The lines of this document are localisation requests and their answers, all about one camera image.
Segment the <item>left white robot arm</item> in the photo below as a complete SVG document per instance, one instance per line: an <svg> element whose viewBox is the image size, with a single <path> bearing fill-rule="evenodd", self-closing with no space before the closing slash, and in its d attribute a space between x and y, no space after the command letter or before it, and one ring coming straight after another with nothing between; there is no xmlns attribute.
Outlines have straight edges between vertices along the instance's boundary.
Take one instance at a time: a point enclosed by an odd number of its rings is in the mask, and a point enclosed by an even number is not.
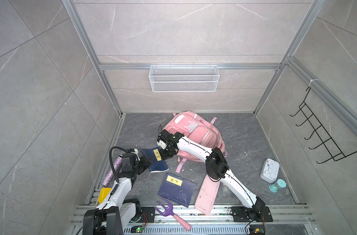
<svg viewBox="0 0 357 235"><path fill-rule="evenodd" d="M113 161L113 149L109 152L109 161L114 184L104 201L85 213L79 229L83 235L122 235L130 221L148 222L140 201L126 199L126 196L137 176L149 168L151 161L137 149L130 149Z"/></svg>

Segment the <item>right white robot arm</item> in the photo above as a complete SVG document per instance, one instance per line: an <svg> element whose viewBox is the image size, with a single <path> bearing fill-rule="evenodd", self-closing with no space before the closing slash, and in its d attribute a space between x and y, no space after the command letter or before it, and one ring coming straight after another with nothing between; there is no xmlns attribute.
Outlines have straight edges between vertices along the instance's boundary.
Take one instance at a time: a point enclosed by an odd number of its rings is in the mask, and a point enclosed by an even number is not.
<svg viewBox="0 0 357 235"><path fill-rule="evenodd" d="M159 133L157 144L162 148L160 156L164 160L178 154L180 150L200 159L206 165L206 173L209 178L214 182L220 181L226 185L241 201L250 218L255 220L262 218L266 208L265 202L237 179L219 148L204 147L179 132L171 134L166 130Z"/></svg>

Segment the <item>pink school backpack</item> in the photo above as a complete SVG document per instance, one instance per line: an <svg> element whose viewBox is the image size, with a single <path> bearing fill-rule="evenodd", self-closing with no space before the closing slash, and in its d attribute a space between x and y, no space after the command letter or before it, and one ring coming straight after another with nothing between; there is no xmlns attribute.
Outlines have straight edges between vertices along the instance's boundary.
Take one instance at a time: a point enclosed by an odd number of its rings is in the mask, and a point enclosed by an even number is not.
<svg viewBox="0 0 357 235"><path fill-rule="evenodd" d="M184 112L178 115L174 114L174 118L164 127L163 130L167 130L171 134L175 134L176 132L182 133L191 141L204 147L217 147L221 150L225 157L225 144L221 138L219 130L213 125L215 121L216 118L213 118L211 122L207 122L198 114L193 112ZM177 156L182 159L176 169L177 173L181 171L187 160L202 162L200 159L182 150L178 151Z"/></svg>

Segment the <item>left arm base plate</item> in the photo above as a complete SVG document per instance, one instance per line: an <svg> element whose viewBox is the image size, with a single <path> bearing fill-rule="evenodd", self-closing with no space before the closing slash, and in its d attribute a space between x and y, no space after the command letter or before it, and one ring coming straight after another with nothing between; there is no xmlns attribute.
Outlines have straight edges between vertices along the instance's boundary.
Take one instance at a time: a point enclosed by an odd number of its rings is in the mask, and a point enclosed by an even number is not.
<svg viewBox="0 0 357 235"><path fill-rule="evenodd" d="M131 219L131 223L153 223L155 220L154 207L137 207L135 216Z"/></svg>

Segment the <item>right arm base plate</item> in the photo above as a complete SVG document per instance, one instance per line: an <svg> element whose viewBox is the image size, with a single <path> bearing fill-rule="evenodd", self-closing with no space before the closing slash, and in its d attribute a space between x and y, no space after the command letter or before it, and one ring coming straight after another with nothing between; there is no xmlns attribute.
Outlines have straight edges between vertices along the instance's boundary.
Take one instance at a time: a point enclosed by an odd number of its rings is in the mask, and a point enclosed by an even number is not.
<svg viewBox="0 0 357 235"><path fill-rule="evenodd" d="M270 209L264 207L261 211L246 207L231 207L230 215L234 222L273 222Z"/></svg>

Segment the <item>small navy blue book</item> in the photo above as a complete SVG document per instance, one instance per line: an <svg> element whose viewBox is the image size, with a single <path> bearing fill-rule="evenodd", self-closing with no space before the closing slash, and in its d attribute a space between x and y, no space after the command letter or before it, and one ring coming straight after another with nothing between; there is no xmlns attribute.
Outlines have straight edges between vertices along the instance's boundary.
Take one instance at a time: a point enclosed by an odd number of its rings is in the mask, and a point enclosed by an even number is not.
<svg viewBox="0 0 357 235"><path fill-rule="evenodd" d="M141 149L143 156L148 157L151 161L151 165L149 166L150 173L160 173L169 170L168 165L161 157L160 150L160 147L152 149Z"/></svg>

